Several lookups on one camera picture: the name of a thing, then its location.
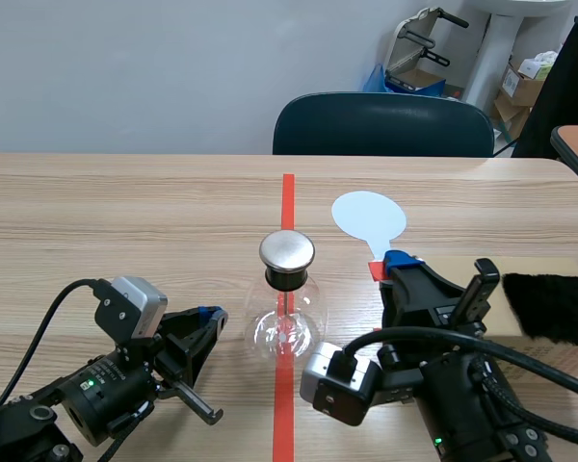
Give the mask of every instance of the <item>black brush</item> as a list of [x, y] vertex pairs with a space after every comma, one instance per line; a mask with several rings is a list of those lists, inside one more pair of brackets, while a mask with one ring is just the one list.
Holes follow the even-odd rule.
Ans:
[[529, 337], [578, 345], [578, 276], [511, 273], [503, 290]]

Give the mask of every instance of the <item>robotic arm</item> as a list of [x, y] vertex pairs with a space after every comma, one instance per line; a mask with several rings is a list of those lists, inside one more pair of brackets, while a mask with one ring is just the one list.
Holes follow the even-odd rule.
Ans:
[[[318, 345], [302, 374], [303, 399], [349, 425], [361, 424], [372, 406], [416, 400], [445, 462], [549, 462], [541, 428], [578, 444], [578, 430], [522, 408], [492, 356], [571, 383], [576, 393], [578, 380], [482, 340], [499, 282], [490, 260], [476, 261], [466, 290], [401, 251], [387, 252], [384, 264], [383, 329], [344, 348]], [[375, 342], [383, 342], [378, 364], [355, 354]]]
[[30, 395], [0, 403], [0, 461], [80, 462], [82, 453], [56, 425], [57, 404], [91, 445], [115, 439], [101, 460], [111, 459], [156, 399], [179, 397], [210, 425], [223, 416], [192, 388], [227, 322], [222, 308], [164, 314], [167, 297], [139, 277], [91, 285], [100, 300], [94, 318], [116, 349]]

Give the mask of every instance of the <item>clear glass jar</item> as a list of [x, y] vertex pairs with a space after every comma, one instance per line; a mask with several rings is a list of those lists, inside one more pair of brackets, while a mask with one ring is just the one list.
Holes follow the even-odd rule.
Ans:
[[306, 268], [314, 245], [297, 231], [278, 231], [261, 243], [265, 274], [250, 287], [245, 301], [247, 348], [261, 358], [307, 358], [324, 340], [328, 310]]

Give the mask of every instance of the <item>black chair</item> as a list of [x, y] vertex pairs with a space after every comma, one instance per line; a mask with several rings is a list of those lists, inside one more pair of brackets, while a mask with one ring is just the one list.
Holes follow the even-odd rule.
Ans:
[[492, 157], [488, 117], [459, 101], [398, 93], [309, 94], [278, 117], [277, 155]]

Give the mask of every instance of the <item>metal lid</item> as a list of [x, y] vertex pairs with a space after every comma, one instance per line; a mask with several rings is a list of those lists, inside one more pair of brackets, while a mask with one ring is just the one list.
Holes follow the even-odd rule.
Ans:
[[304, 234], [283, 229], [269, 234], [259, 246], [261, 261], [274, 271], [304, 271], [315, 258], [315, 245]]

